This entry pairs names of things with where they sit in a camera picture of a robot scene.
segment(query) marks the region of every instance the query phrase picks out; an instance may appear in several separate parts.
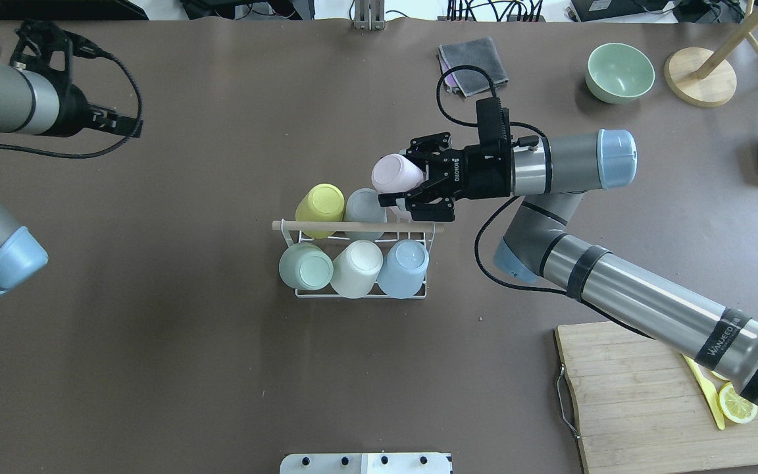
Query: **lemon slice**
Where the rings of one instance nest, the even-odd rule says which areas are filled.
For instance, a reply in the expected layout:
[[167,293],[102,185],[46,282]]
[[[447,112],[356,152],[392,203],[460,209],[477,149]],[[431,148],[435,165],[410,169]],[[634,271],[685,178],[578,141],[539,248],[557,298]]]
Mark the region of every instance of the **lemon slice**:
[[727,377],[724,377],[724,375],[719,374],[715,370],[710,370],[710,374],[712,374],[716,379],[719,379],[720,381],[725,381],[725,382],[730,381]]
[[750,423],[758,411],[758,407],[736,393],[733,384],[729,382],[719,390],[719,407],[724,416],[735,423]]

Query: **mint green cup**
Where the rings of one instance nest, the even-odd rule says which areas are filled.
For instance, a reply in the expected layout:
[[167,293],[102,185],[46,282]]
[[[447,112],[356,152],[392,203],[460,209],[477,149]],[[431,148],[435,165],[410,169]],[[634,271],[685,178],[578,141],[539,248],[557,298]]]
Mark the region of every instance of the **mint green cup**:
[[324,288],[332,275],[332,260],[313,244],[292,245],[280,258],[280,278],[295,289],[314,291]]
[[653,86],[653,65],[643,52],[623,43],[595,48],[587,60],[587,87],[608,104],[626,104]]

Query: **cutting board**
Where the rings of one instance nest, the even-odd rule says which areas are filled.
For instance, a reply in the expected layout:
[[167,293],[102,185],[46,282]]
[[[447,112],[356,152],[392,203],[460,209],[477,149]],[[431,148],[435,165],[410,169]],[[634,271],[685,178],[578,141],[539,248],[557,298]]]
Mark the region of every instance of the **cutting board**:
[[[747,424],[727,420],[719,431],[695,377],[672,349],[611,322],[560,326],[555,338],[586,474],[758,464],[758,414]],[[719,389],[722,382],[714,381]]]

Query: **yellow knife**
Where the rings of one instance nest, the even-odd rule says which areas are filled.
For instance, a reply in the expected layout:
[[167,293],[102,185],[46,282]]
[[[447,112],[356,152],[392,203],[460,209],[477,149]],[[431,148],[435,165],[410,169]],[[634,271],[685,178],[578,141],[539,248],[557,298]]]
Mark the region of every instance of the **yellow knife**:
[[701,368],[697,366],[694,360],[686,356],[683,356],[683,358],[689,364],[689,369],[692,369],[692,374],[695,375],[697,384],[701,387],[704,398],[707,399],[709,410],[713,412],[713,418],[715,418],[715,426],[719,427],[719,429],[724,429],[724,414],[721,412],[721,408],[719,408],[719,393],[715,390],[715,385],[703,376]]

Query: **bowl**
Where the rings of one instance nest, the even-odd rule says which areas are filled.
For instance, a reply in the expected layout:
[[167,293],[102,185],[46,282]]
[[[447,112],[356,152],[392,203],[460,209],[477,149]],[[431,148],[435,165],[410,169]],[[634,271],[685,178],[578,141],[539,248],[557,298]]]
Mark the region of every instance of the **bowl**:
[[609,104],[625,104],[651,89],[653,65],[643,52],[622,43],[607,43],[590,53],[587,87]]

